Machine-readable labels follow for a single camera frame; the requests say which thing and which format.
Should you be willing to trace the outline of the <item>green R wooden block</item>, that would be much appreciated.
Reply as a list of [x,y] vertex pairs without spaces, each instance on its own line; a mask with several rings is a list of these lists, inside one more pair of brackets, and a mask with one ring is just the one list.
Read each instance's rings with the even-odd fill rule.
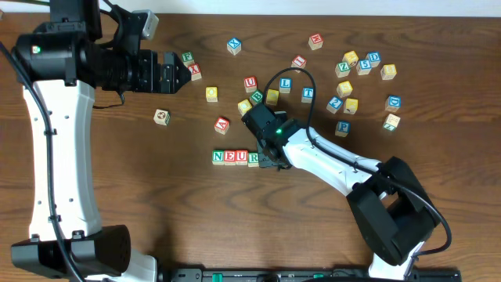
[[248,153],[247,165],[249,167],[258,167],[259,166],[259,156],[258,156],[258,153],[256,153],[256,152],[249,152]]

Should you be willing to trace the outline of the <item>yellow block mid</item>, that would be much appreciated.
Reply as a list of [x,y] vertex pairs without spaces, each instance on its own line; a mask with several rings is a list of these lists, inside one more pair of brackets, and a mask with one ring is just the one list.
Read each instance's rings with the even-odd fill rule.
[[350,81],[340,82],[337,86],[337,94],[340,98],[350,96],[353,91],[353,87]]

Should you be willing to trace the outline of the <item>red E wooden block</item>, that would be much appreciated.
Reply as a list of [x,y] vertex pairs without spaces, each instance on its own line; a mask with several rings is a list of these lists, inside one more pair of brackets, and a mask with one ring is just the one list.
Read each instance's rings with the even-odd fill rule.
[[225,150],[223,156],[224,165],[236,165],[236,151]]

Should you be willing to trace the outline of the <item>blue P wooden block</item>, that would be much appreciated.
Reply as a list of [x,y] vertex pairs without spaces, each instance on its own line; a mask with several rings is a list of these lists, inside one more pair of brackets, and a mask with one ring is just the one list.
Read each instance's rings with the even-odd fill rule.
[[335,135],[340,137],[346,137],[351,129],[351,124],[347,121],[339,121],[336,126]]

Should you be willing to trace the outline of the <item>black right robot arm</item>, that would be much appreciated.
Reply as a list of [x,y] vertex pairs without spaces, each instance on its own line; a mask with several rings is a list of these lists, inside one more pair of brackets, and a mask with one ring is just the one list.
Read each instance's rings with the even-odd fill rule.
[[409,277],[440,218],[403,160],[360,157],[262,103],[246,112],[242,121],[257,139],[261,167],[305,170],[346,197],[360,233],[374,253],[369,277]]

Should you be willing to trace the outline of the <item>green N wooden block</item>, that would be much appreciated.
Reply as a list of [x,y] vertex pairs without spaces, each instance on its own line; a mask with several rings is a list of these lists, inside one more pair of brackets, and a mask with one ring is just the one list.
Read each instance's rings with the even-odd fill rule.
[[213,165],[223,165],[224,164],[224,151],[223,150],[213,150],[211,155],[211,160]]

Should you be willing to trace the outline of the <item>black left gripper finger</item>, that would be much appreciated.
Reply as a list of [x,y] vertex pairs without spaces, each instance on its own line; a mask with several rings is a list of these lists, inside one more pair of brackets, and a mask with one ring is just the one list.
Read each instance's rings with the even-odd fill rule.
[[173,70],[175,72],[186,72],[187,71],[187,67],[184,65],[184,63],[182,62],[182,59],[179,57],[179,55],[175,52],[172,52],[171,53],[172,55],[172,67],[173,67]]
[[188,67],[181,64],[173,67],[171,78],[171,90],[173,93],[176,93],[183,85],[191,81],[192,74]]

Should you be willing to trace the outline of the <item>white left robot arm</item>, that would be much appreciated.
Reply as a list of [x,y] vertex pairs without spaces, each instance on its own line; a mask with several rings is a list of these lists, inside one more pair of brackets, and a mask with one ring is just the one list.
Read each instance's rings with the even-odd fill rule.
[[13,265],[49,279],[165,281],[160,263],[132,248],[124,225],[104,226],[90,150],[95,92],[174,94],[191,73],[173,52],[142,49],[157,16],[110,5],[117,23],[102,42],[97,1],[51,1],[50,19],[4,52],[31,120],[34,208],[29,237],[11,247]]

